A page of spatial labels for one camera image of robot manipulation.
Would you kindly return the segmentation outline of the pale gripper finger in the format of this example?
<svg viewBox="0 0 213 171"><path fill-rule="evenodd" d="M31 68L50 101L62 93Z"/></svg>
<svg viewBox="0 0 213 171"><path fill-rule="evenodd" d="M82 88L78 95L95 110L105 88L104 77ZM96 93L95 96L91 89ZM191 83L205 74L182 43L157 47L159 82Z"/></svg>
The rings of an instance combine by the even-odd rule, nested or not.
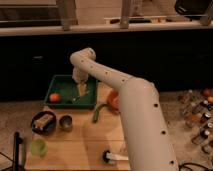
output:
<svg viewBox="0 0 213 171"><path fill-rule="evenodd" d="M84 96L87 93L87 85L80 83L77 85L79 96Z"/></svg>

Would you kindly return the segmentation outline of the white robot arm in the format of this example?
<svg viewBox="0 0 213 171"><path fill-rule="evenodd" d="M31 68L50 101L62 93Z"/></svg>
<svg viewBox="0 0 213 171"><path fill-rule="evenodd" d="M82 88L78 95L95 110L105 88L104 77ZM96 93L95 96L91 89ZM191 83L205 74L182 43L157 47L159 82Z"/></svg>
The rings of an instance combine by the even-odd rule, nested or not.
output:
<svg viewBox="0 0 213 171"><path fill-rule="evenodd" d="M118 92L131 171L179 171L155 85L95 59L92 48L72 53L73 78L83 83L91 75Z"/></svg>

